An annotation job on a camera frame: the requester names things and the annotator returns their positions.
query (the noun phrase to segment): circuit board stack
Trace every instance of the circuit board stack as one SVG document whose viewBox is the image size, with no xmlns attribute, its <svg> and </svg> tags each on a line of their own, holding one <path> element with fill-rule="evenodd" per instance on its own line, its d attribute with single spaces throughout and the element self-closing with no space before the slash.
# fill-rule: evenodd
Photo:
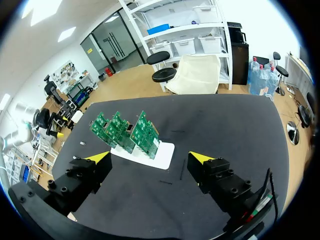
<svg viewBox="0 0 320 240">
<path fill-rule="evenodd" d="M 132 153 L 135 146 L 146 156 L 155 159 L 159 147 L 159 133 L 151 121 L 146 119 L 142 111 L 135 126 L 121 119 L 117 111 L 113 118 L 104 118 L 100 112 L 95 121 L 90 124 L 90 130 L 112 148 L 117 145 Z"/>
<path fill-rule="evenodd" d="M 117 143 L 106 134 L 107 125 L 109 122 L 109 119 L 104 118 L 104 113 L 100 112 L 95 121 L 91 123 L 90 130 L 110 147 L 115 148 Z"/>
<path fill-rule="evenodd" d="M 159 133 L 151 121 L 146 119 L 146 113 L 142 111 L 134 126 L 131 140 L 151 159 L 155 159 L 159 147 Z"/>
<path fill-rule="evenodd" d="M 127 120 L 122 120 L 120 112 L 117 111 L 112 120 L 106 125 L 105 133 L 110 139 L 131 154 L 136 145 L 130 139 L 132 130 L 133 124 L 130 124 Z"/>
</svg>

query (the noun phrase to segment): white storage box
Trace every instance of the white storage box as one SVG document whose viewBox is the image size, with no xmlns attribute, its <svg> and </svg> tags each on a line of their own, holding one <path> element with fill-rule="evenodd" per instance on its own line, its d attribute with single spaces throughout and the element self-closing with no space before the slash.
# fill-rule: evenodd
<svg viewBox="0 0 320 240">
<path fill-rule="evenodd" d="M 219 22 L 217 6 L 194 6 L 193 9 L 200 20 L 200 24 Z"/>
<path fill-rule="evenodd" d="M 179 56 L 196 53 L 194 37 L 183 37 L 180 40 L 173 41 L 172 43 L 178 51 Z"/>
<path fill-rule="evenodd" d="M 205 54 L 221 53 L 221 36 L 199 36 L 198 38 L 201 41 L 203 52 Z"/>
<path fill-rule="evenodd" d="M 161 51 L 167 51 L 170 54 L 170 58 L 173 58 L 174 53 L 172 51 L 172 46 L 170 41 L 163 41 L 157 43 L 153 47 L 150 47 L 150 50 L 155 54 Z"/>
</svg>

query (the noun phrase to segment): metal bolt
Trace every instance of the metal bolt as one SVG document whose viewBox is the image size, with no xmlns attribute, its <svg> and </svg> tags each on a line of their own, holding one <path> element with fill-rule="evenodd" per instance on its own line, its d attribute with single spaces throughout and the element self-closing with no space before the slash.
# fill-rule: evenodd
<svg viewBox="0 0 320 240">
<path fill-rule="evenodd" d="M 244 184 L 245 184 L 246 186 L 250 187 L 250 186 L 251 186 L 251 181 L 250 181 L 250 180 L 247 180 L 247 181 L 244 182 Z"/>
<path fill-rule="evenodd" d="M 19 198 L 19 201 L 20 201 L 20 203 L 25 203 L 26 202 L 26 198 L 24 197 L 24 196 L 21 196 L 20 198 Z"/>
<path fill-rule="evenodd" d="M 236 195 L 238 193 L 238 189 L 236 188 L 231 188 L 230 192 L 233 194 L 233 195 Z"/>
<path fill-rule="evenodd" d="M 61 191 L 61 193 L 63 194 L 63 195 L 65 195 L 66 193 L 68 193 L 68 188 L 66 187 L 66 186 L 63 186 L 61 189 L 60 189 L 60 191 Z"/>
<path fill-rule="evenodd" d="M 71 175 L 71 170 L 70 169 L 65 170 L 65 175 L 70 176 Z"/>
<path fill-rule="evenodd" d="M 216 175 L 215 175 L 215 178 L 216 179 L 219 179 L 219 178 L 221 178 L 222 177 L 222 174 L 221 173 L 217 173 Z"/>
<path fill-rule="evenodd" d="M 48 188 L 49 189 L 55 189 L 56 188 L 56 183 L 52 179 L 48 180 Z"/>
<path fill-rule="evenodd" d="M 31 197 L 33 197 L 35 194 L 34 194 L 32 191 L 29 191 L 27 195 L 28 195 L 29 198 L 31 198 Z"/>
</svg>

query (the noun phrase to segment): workbench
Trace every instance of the workbench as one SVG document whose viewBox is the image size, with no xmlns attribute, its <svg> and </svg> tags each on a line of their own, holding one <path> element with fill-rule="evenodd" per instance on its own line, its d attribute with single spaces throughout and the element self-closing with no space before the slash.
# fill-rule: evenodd
<svg viewBox="0 0 320 240">
<path fill-rule="evenodd" d="M 110 151 L 89 129 L 100 112 L 110 119 L 119 111 L 135 124 L 142 110 L 159 131 L 159 139 L 175 144 L 170 167 L 157 169 L 112 155 L 113 168 L 100 189 L 74 213 L 78 223 L 140 238 L 207 240 L 221 234 L 230 217 L 198 188 L 185 163 L 189 151 L 225 158 L 238 176 L 252 182 L 253 192 L 271 168 L 282 212 L 289 181 L 288 148 L 277 109 L 263 96 L 171 95 L 94 103 L 61 149 L 52 170 L 54 179 L 71 167 L 73 156 Z M 272 208 L 263 220 L 264 229 L 274 216 Z"/>
</svg>

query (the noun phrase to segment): cable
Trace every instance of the cable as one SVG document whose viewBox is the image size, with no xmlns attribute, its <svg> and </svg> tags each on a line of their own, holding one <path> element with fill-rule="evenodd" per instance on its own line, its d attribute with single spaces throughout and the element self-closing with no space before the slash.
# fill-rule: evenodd
<svg viewBox="0 0 320 240">
<path fill-rule="evenodd" d="M 266 171 L 266 176 L 265 176 L 265 179 L 264 179 L 264 183 L 263 183 L 263 186 L 261 188 L 261 191 L 258 195 L 258 198 L 255 200 L 254 204 L 252 205 L 251 209 L 247 212 L 247 215 L 244 216 L 241 221 L 243 223 L 246 222 L 246 220 L 250 217 L 250 215 L 255 211 L 255 209 L 257 208 L 257 206 L 259 205 L 260 203 L 260 200 L 263 198 L 266 190 L 267 190 L 267 185 L 268 185 L 268 180 L 269 180 L 269 176 L 270 176 L 270 173 L 271 173 L 271 170 L 270 168 L 268 168 L 268 170 Z"/>
<path fill-rule="evenodd" d="M 271 185 L 271 192 L 272 192 L 272 198 L 273 198 L 273 203 L 274 203 L 274 212 L 275 212 L 273 225 L 275 225 L 278 220 L 279 212 L 278 212 L 278 204 L 277 204 L 277 199 L 276 199 L 276 194 L 275 194 L 274 179 L 272 177 L 272 172 L 270 173 L 270 185 Z"/>
</svg>

